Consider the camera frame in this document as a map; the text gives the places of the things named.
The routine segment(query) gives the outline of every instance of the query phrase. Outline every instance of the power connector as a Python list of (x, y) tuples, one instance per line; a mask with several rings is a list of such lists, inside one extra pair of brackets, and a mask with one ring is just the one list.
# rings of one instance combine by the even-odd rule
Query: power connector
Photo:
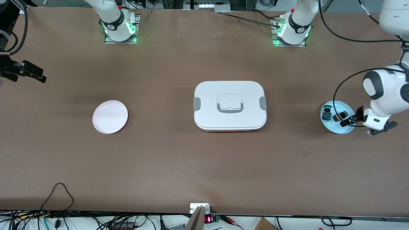
[(165, 223), (163, 223), (162, 216), (160, 216), (160, 230), (167, 230)]

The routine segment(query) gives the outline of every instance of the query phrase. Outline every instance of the metal mounting plate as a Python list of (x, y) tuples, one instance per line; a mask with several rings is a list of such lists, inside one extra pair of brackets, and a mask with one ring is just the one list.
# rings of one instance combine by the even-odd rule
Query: metal mounting plate
[(190, 203), (190, 214), (193, 214), (195, 212), (196, 208), (198, 206), (204, 206), (206, 210), (206, 214), (210, 214), (210, 204), (208, 203)]

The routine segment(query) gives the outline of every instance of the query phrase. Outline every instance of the small electronic component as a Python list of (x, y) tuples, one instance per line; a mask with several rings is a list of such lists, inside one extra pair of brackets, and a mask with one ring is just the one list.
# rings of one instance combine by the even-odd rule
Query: small electronic component
[(339, 122), (342, 119), (346, 118), (348, 116), (348, 112), (344, 111), (344, 112), (340, 112), (337, 115), (333, 116), (333, 119), (335, 122)]
[(322, 111), (322, 119), (329, 121), (331, 120), (331, 108), (330, 105), (324, 105), (324, 111)]
[(220, 217), (217, 215), (206, 215), (204, 217), (204, 223), (214, 223), (219, 222)]

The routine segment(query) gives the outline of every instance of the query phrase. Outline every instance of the gray latch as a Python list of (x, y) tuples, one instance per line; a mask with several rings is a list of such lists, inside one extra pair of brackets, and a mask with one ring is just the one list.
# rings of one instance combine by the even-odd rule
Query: gray latch
[(200, 109), (200, 98), (193, 98), (193, 111), (198, 111)]
[(267, 102), (265, 101), (265, 97), (260, 97), (260, 108), (262, 110), (267, 110)]

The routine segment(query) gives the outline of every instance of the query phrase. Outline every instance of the black cable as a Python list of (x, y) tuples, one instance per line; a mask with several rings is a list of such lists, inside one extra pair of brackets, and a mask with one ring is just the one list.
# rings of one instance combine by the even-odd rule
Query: black cable
[(17, 46), (18, 37), (17, 37), (17, 35), (16, 35), (14, 32), (12, 32), (12, 31), (9, 30), (9, 29), (6, 29), (5, 27), (0, 26), (0, 29), (1, 29), (1, 30), (4, 30), (4, 31), (7, 32), (7, 33), (10, 33), (10, 34), (13, 35), (13, 37), (14, 37), (14, 44), (13, 44), (13, 46), (12, 46), (10, 49), (6, 50), (6, 52), (10, 52), (12, 49), (14, 49), (14, 48)]
[[(331, 222), (331, 224), (325, 223), (324, 219), (329, 220), (329, 221)], [(334, 230), (336, 230), (336, 229), (335, 229), (336, 226), (337, 226), (337, 227), (346, 227), (346, 226), (351, 225), (351, 224), (352, 224), (352, 219), (348, 219), (348, 220), (349, 220), (349, 223), (346, 223), (346, 224), (334, 224), (334, 222), (333, 222), (333, 221), (331, 220), (331, 218), (329, 218), (328, 216), (323, 216), (323, 217), (321, 218), (321, 221), (322, 221), (323, 224), (325, 224), (325, 225), (328, 226), (328, 227), (332, 227)]]
[(142, 225), (144, 225), (146, 223), (146, 216), (145, 216), (145, 221), (141, 225), (136, 226), (136, 219), (138, 219), (138, 217), (139, 216), (136, 216), (135, 221), (133, 222), (133, 228), (139, 228), (139, 227), (141, 227)]
[(25, 229), (25, 226), (28, 224), (28, 222), (30, 222), (30, 220), (31, 220), (33, 217), (34, 217), (34, 215), (31, 215), (30, 218), (28, 218), (27, 221), (25, 221), (25, 219), (24, 219), (24, 225), (23, 225), (23, 227), (21, 228), (21, 230), (24, 230), (24, 229)]
[(376, 24), (379, 25), (378, 20), (376, 20), (376, 19), (374, 19), (374, 18), (372, 17), (372, 15), (369, 13), (368, 9), (364, 6), (364, 4), (362, 3), (362, 1), (361, 1), (361, 0), (358, 0), (358, 2), (359, 2), (359, 4), (361, 5), (362, 9), (364, 9), (365, 13), (369, 16), (369, 18), (372, 19), (372, 21), (374, 21)]
[(156, 230), (155, 224), (153, 223), (153, 221), (151, 221), (151, 219), (149, 219), (148, 216), (146, 216), (146, 218), (153, 224), (153, 228)]
[[(335, 114), (338, 114), (337, 109), (335, 108), (335, 96), (337, 95), (338, 89), (342, 86), (342, 84), (344, 84), (344, 82), (346, 82), (347, 80), (349, 80), (349, 79), (350, 79), (351, 77), (353, 77), (353, 76), (356, 76), (356, 75), (361, 74), (361, 73), (364, 73), (364, 72), (372, 71), (372, 70), (391, 70), (391, 71), (396, 71), (396, 72), (405, 73), (405, 71), (394, 70), (394, 69), (391, 69), (391, 68), (371, 68), (371, 69), (366, 69), (366, 70), (359, 71), (359, 72), (357, 72), (357, 73), (355, 73), (355, 74), (353, 74), (353, 75), (351, 75), (351, 76), (345, 78), (345, 79), (338, 85), (337, 89), (336, 89), (335, 92), (334, 92), (334, 96), (333, 96), (333, 106), (334, 106)], [(348, 125), (349, 125), (349, 126), (352, 126), (352, 127), (358, 127), (358, 128), (366, 127), (366, 126), (363, 126), (363, 125), (350, 125), (350, 124), (348, 124)]]
[(24, 11), (24, 32), (23, 32), (23, 37), (21, 38), (21, 42), (18, 45), (17, 49), (10, 52), (10, 55), (16, 54), (21, 49), (21, 47), (23, 47), (25, 38), (27, 36), (27, 30), (28, 30), (27, 6), (25, 5), (24, 0), (20, 0), (20, 1), (21, 1), (22, 6), (23, 6), (23, 11)]
[(257, 10), (257, 9), (254, 9), (253, 11), (260, 13), (263, 17), (268, 18), (268, 19), (270, 19), (270, 20), (274, 20), (274, 18), (279, 17), (279, 15), (273, 16), (273, 17), (267, 16), (265, 13), (263, 13), (262, 11)]
[(273, 27), (276, 27), (276, 28), (280, 28), (280, 26), (278, 26), (278, 25), (272, 25), (272, 24), (268, 24), (268, 23), (262, 23), (262, 22), (254, 21), (254, 20), (251, 20), (251, 19), (248, 19), (248, 18), (242, 18), (242, 17), (236, 16), (236, 15), (223, 14), (223, 13), (220, 13), (220, 14), (222, 14), (222, 15), (227, 15), (227, 16), (230, 16), (230, 17), (233, 17), (233, 18), (243, 19), (243, 20), (245, 20), (245, 21), (249, 21), (249, 22), (252, 22), (252, 23), (257, 23), (257, 24), (261, 24), (261, 25), (268, 25), (268, 26), (273, 26)]
[(400, 56), (399, 64), (402, 64), (403, 56), (405, 56), (405, 53), (406, 53), (406, 51), (404, 50), (404, 51), (402, 52), (402, 56)]
[(280, 230), (283, 230), (283, 228), (281, 227), (281, 224), (280, 224), (279, 218), (278, 218), (278, 217), (276, 217), (276, 219), (277, 219), (277, 224), (279, 225)]
[(67, 187), (65, 186), (65, 184), (64, 184), (64, 183), (61, 183), (61, 182), (58, 182), (58, 183), (56, 183), (56, 184), (54, 185), (54, 187), (53, 187), (52, 190), (51, 190), (50, 195), (48, 195), (47, 199), (46, 199), (46, 200), (43, 202), (43, 204), (41, 205), (41, 207), (40, 207), (40, 210), (41, 210), (41, 211), (43, 210), (43, 206), (45, 205), (45, 203), (48, 201), (48, 199), (50, 199), (50, 197), (51, 197), (52, 193), (54, 192), (54, 189), (57, 187), (57, 185), (62, 185), (62, 186), (64, 187), (65, 191), (67, 192), (67, 194), (71, 197), (71, 204), (70, 204), (68, 207), (66, 207), (65, 209), (63, 209), (63, 211), (69, 209), (69, 208), (74, 204), (74, 198), (72, 197), (72, 195), (71, 195), (70, 192), (68, 191), (68, 189), (67, 189)]
[(129, 0), (125, 0), (125, 1), (127, 1), (129, 4), (131, 4), (133, 7), (135, 7), (136, 9), (138, 8), (138, 7), (136, 7), (135, 5), (138, 5), (138, 6), (141, 6), (141, 7), (143, 7), (143, 8), (148, 8), (149, 9), (149, 7), (147, 7), (147, 6), (144, 6), (144, 5), (142, 5), (142, 4), (139, 4), (139, 3), (136, 3), (136, 2), (131, 2), (131, 1), (129, 1)]
[(318, 1), (318, 6), (319, 6), (319, 14), (321, 16), (321, 20), (325, 27), (328, 29), (329, 32), (331, 32), (333, 35), (335, 35), (338, 38), (347, 40), (347, 41), (353, 41), (353, 42), (361, 42), (361, 43), (372, 43), (372, 42), (408, 42), (408, 41), (403, 41), (403, 40), (355, 40), (355, 39), (350, 39), (346, 37), (342, 37), (341, 35), (336, 34), (334, 31), (331, 30), (331, 28), (327, 25), (327, 23), (324, 20), (324, 16), (322, 15), (322, 10), (321, 10), (321, 1)]

